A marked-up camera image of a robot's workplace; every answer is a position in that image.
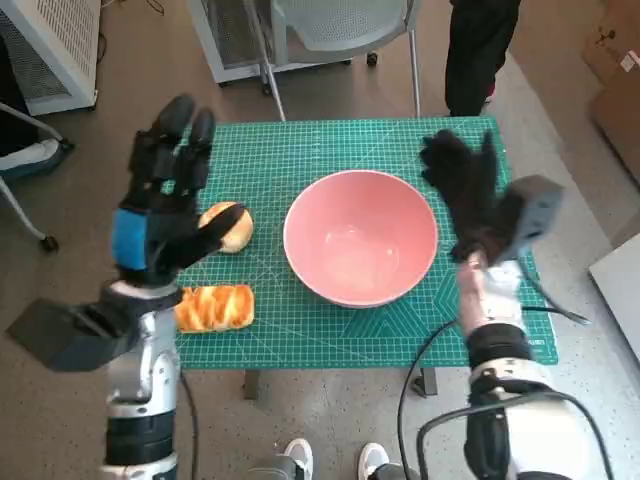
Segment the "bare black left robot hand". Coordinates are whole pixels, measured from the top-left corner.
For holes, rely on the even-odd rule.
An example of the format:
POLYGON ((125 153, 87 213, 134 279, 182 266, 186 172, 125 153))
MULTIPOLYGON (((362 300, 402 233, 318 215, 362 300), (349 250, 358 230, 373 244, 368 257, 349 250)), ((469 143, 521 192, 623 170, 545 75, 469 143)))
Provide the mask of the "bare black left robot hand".
POLYGON ((173 283, 179 271, 219 251, 246 212, 235 204, 199 225, 198 192, 207 184, 214 133, 212 110, 197 109, 189 94, 136 133, 111 241, 122 280, 149 288, 173 283))

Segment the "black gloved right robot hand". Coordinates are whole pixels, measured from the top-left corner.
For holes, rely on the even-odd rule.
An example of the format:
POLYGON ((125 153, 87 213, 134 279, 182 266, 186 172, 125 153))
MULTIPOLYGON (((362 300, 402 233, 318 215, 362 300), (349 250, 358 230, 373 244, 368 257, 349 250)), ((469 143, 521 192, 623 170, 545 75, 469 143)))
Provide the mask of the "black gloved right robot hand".
POLYGON ((422 177, 449 212, 456 235, 454 261, 480 252, 489 266, 495 264, 504 242, 496 220, 498 159, 492 132, 486 131, 480 148, 473 150, 452 131, 440 130, 423 138, 420 158, 422 177))

